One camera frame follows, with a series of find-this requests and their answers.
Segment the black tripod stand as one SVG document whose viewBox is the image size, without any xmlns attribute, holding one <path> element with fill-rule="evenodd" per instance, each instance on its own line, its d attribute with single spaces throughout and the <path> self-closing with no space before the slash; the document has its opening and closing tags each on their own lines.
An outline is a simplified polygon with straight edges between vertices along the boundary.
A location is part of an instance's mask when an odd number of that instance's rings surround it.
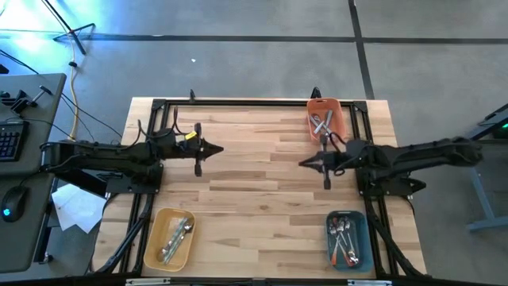
<svg viewBox="0 0 508 286">
<path fill-rule="evenodd" d="M 75 44 L 75 46 L 78 48 L 80 53 L 85 56 L 87 54 L 87 51 L 85 50 L 78 33 L 85 30 L 85 29 L 94 29 L 96 27 L 95 23 L 89 23 L 87 25 L 80 26 L 76 29 L 73 29 L 60 15 L 60 13 L 56 10 L 56 8 L 50 3 L 49 0 L 40 0 L 43 5 L 46 7 L 46 9 L 49 11 L 49 13 L 56 19 L 56 21 L 59 23 L 61 28 L 63 29 L 63 34 L 60 34 L 59 36 L 53 37 L 52 39 L 54 41 L 59 40 L 61 37 L 67 37 L 69 41 L 72 44 Z"/>
</svg>

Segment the orange plastic bin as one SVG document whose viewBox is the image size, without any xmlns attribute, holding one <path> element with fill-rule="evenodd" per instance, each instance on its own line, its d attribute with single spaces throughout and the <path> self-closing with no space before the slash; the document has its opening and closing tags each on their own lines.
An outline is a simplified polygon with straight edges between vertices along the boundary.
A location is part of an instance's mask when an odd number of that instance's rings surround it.
<svg viewBox="0 0 508 286">
<path fill-rule="evenodd" d="M 310 122 L 310 119 L 315 118 L 318 121 L 324 121 L 327 110 L 333 111 L 333 116 L 329 124 L 331 133 L 338 133 L 342 138 L 344 138 L 344 140 L 347 139 L 347 130 L 344 123 L 342 106 L 337 99 L 310 99 L 306 104 L 306 110 L 310 130 L 310 140 L 314 145 L 317 145 L 320 142 L 320 137 L 313 134 L 314 125 Z"/>
</svg>

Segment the black diagonal support beam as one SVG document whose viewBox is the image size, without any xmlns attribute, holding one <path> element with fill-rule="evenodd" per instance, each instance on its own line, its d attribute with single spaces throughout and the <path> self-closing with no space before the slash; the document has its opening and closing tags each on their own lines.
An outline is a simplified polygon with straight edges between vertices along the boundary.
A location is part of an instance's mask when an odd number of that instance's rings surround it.
<svg viewBox="0 0 508 286">
<path fill-rule="evenodd" d="M 104 196 L 106 194 L 106 181 L 101 180 L 96 176 L 92 176 L 82 170 L 58 172 L 56 173 L 56 177 L 90 193 L 100 196 Z"/>
</svg>

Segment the yellow plastic bin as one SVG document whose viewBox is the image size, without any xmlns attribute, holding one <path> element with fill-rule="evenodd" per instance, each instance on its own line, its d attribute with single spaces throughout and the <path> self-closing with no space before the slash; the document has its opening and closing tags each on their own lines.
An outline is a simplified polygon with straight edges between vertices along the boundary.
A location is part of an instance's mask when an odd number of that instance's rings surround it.
<svg viewBox="0 0 508 286">
<path fill-rule="evenodd" d="M 167 265 L 158 261 L 157 256 L 161 249 L 167 244 L 176 227 L 183 218 L 189 218 L 187 224 L 193 224 L 191 232 L 188 233 L 182 244 L 176 250 L 174 256 Z M 190 256 L 196 217 L 189 211 L 175 208 L 163 208 L 156 214 L 152 224 L 152 231 L 144 254 L 144 264 L 149 269 L 165 272 L 178 272 L 184 268 Z"/>
</svg>

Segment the black computer keyboard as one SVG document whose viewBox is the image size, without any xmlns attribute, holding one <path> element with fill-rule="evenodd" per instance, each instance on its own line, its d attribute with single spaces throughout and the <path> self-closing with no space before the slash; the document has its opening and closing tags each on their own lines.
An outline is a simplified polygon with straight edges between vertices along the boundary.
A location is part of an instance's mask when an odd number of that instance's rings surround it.
<svg viewBox="0 0 508 286">
<path fill-rule="evenodd" d="M 0 162 L 18 161 L 28 133 L 27 121 L 0 122 Z"/>
</svg>

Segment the grey office desk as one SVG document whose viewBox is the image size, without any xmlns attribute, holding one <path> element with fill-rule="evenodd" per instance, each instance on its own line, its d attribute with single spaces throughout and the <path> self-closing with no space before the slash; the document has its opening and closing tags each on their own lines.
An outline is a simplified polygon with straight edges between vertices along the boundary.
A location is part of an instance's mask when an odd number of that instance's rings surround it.
<svg viewBox="0 0 508 286">
<path fill-rule="evenodd" d="M 53 93 L 44 94 L 38 99 L 37 107 L 27 107 L 21 115 L 13 113 L 8 106 L 0 103 L 0 122 L 23 120 L 29 123 L 19 160 L 0 162 L 0 176 L 29 174 L 40 167 L 40 145 L 48 140 L 66 79 L 67 76 L 63 73 L 0 76 L 0 91 L 9 92 L 12 98 L 17 96 L 19 90 L 34 98 L 40 91 L 40 85 Z"/>
<path fill-rule="evenodd" d="M 42 173 L 28 178 L 21 185 L 29 189 L 23 215 L 16 222 L 5 222 L 2 199 L 26 177 L 28 175 L 0 177 L 0 273 L 23 272 L 33 261 L 54 175 Z"/>
</svg>

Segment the black desk clamp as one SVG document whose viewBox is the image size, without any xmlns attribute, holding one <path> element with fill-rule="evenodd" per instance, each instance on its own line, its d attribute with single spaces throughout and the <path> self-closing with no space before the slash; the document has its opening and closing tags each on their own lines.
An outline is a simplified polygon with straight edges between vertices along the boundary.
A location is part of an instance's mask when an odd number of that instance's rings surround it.
<svg viewBox="0 0 508 286">
<path fill-rule="evenodd" d="M 44 94 L 53 95 L 47 87 L 40 85 L 39 88 L 40 91 L 34 98 L 30 98 L 23 90 L 19 90 L 15 98 L 12 98 L 9 92 L 0 91 L 0 103 L 8 106 L 13 113 L 21 115 L 27 107 L 37 107 L 38 99 Z"/>
</svg>

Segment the blue-grey desk frame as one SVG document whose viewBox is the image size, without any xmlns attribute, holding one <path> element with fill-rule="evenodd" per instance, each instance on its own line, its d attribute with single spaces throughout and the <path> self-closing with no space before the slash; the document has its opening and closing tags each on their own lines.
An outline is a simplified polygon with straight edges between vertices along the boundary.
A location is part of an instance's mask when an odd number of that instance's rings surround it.
<svg viewBox="0 0 508 286">
<path fill-rule="evenodd" d="M 508 140 L 494 139 L 495 125 L 508 118 L 508 103 L 489 113 L 474 114 L 449 132 L 479 144 L 483 160 L 466 172 L 482 216 L 467 224 L 471 232 L 494 228 L 508 229 Z"/>
</svg>

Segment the black device with green light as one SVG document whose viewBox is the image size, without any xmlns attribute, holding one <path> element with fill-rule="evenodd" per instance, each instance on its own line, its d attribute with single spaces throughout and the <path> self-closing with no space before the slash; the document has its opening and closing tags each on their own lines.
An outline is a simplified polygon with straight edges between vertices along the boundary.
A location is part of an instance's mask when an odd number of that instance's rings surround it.
<svg viewBox="0 0 508 286">
<path fill-rule="evenodd" d="M 508 118 L 505 118 L 502 122 L 495 125 L 495 127 L 491 131 L 491 136 L 494 139 L 508 140 Z"/>
</svg>

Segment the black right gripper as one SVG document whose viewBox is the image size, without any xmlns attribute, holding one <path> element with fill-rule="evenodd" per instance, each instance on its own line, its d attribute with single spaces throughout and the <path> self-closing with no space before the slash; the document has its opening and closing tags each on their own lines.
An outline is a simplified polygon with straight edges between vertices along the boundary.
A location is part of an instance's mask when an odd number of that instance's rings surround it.
<svg viewBox="0 0 508 286">
<path fill-rule="evenodd" d="M 330 133 L 329 136 L 321 135 L 321 153 L 300 161 L 302 167 L 312 168 L 323 175 L 323 187 L 325 190 L 331 189 L 330 173 L 335 176 L 342 176 L 345 169 L 354 161 L 352 155 L 342 152 L 337 141 L 344 147 L 347 146 L 346 141 L 338 133 Z"/>
</svg>

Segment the teal plastic bin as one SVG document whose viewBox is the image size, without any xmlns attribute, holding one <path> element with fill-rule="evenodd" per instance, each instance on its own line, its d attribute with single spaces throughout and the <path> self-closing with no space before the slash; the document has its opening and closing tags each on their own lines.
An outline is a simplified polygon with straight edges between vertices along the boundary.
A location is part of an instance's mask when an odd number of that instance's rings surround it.
<svg viewBox="0 0 508 286">
<path fill-rule="evenodd" d="M 359 263 L 348 267 L 346 262 L 332 266 L 330 257 L 332 255 L 335 239 L 330 234 L 330 228 L 334 226 L 337 229 L 339 220 L 349 220 L 351 223 L 351 238 L 354 245 L 356 256 L 359 258 Z M 344 239 L 347 243 L 346 251 L 349 251 L 348 238 L 346 232 L 343 232 Z M 351 273 L 364 273 L 370 272 L 374 268 L 374 262 L 371 251 L 371 242 L 368 233 L 368 225 L 365 216 L 358 211 L 332 211 L 325 218 L 325 240 L 328 261 L 333 269 L 342 272 Z"/>
</svg>

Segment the white paper sheet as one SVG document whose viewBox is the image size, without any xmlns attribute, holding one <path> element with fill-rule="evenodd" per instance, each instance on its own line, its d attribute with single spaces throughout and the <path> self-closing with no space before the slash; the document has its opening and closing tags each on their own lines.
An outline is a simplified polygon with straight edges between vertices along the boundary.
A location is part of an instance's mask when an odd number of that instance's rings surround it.
<svg viewBox="0 0 508 286">
<path fill-rule="evenodd" d="M 67 184 L 52 193 L 52 201 L 62 230 L 77 226 L 84 233 L 91 230 L 102 219 L 106 199 Z"/>
</svg>

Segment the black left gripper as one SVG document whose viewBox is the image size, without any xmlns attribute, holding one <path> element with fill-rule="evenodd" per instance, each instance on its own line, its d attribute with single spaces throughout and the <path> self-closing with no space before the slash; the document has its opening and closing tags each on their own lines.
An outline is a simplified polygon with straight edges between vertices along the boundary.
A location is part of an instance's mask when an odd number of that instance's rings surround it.
<svg viewBox="0 0 508 286">
<path fill-rule="evenodd" d="M 190 140 L 185 139 L 185 135 L 187 133 L 181 133 L 179 135 L 178 146 L 185 153 L 185 158 L 194 158 L 194 174 L 197 177 L 201 177 L 202 162 L 204 159 L 223 152 L 224 148 L 208 141 L 204 141 L 202 137 L 202 125 L 200 123 L 194 124 L 193 131 L 196 131 L 198 135 Z"/>
</svg>

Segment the black aluminium table frame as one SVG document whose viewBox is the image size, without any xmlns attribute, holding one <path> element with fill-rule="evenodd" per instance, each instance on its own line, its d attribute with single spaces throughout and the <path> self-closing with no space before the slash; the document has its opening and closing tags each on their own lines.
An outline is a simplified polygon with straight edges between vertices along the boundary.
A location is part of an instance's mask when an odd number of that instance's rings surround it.
<svg viewBox="0 0 508 286">
<path fill-rule="evenodd" d="M 346 273 L 333 269 L 325 250 L 325 216 L 331 211 L 364 213 L 354 171 L 332 177 L 324 190 L 321 174 L 298 166 L 318 151 L 310 139 L 306 100 L 282 106 L 256 106 L 262 99 L 221 100 L 217 105 L 179 106 L 179 127 L 202 123 L 203 137 L 225 150 L 202 163 L 194 176 L 192 160 L 164 163 L 162 190 L 155 197 L 152 220 L 163 208 L 195 215 L 197 226 L 187 263 L 177 272 L 150 269 L 142 276 L 247 278 L 374 278 L 375 271 Z M 370 137 L 376 144 L 397 145 L 387 101 L 367 100 L 371 135 L 364 131 L 360 108 L 343 108 L 346 140 Z M 120 194 L 105 210 L 92 265 L 112 256 L 126 235 L 133 195 Z M 393 239 L 412 265 L 425 273 L 425 262 L 410 205 L 385 198 Z"/>
</svg>

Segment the black computer mouse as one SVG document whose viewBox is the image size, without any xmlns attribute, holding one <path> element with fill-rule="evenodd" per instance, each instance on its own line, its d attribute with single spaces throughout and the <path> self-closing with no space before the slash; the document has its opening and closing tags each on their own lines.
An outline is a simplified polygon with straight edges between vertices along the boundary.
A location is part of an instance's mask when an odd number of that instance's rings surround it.
<svg viewBox="0 0 508 286">
<path fill-rule="evenodd" d="M 0 215 L 5 222 L 16 222 L 25 212 L 29 188 L 12 187 L 5 193 L 0 203 Z"/>
</svg>

